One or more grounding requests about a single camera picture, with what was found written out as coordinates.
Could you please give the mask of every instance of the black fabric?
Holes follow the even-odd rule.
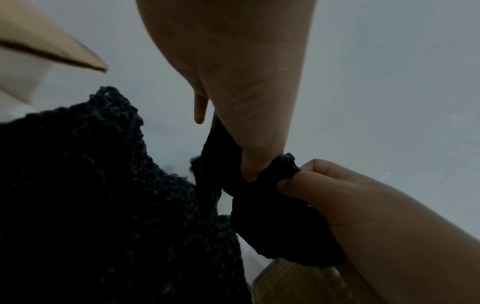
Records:
[[[259,254],[282,257],[304,265],[326,267],[341,264],[344,253],[325,218],[305,202],[282,196],[276,187],[300,169],[295,158],[285,154],[275,159],[253,183],[240,172],[241,148],[225,127],[217,123],[200,157],[191,161],[197,180],[200,210],[206,217],[216,213],[223,189],[233,197],[232,228]]]
[[[1,303],[251,303],[229,217],[201,216],[142,124],[102,87],[0,125]]]

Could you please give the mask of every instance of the hand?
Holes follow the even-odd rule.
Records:
[[[316,0],[137,0],[168,62],[194,90],[195,121],[208,100],[243,149],[253,181],[282,154]]]
[[[480,302],[480,243],[411,197],[323,160],[278,188],[327,219],[347,256],[338,270],[357,298]]]

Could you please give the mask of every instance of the black yarn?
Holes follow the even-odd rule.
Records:
[[[229,217],[201,216],[141,125],[112,87],[0,124],[1,303],[251,303]]]
[[[311,266],[341,264],[344,253],[332,236],[325,218],[305,202],[282,196],[276,182],[299,172],[295,158],[275,159],[253,183],[240,172],[241,148],[219,122],[207,138],[200,157],[191,161],[197,180],[199,208],[215,215],[222,189],[233,196],[232,228],[259,254],[282,257]]]

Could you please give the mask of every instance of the textured black garment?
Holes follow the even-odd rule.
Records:
[[[232,228],[258,253],[311,266],[341,264],[344,253],[325,218],[305,202],[282,196],[276,188],[277,181],[300,170],[295,158],[285,154],[275,159],[257,181],[247,183],[240,172],[241,156],[241,148],[217,123],[201,156],[191,161],[202,214],[215,214],[223,189],[233,196]]]
[[[147,155],[115,88],[0,124],[0,303],[251,303],[227,216]]]

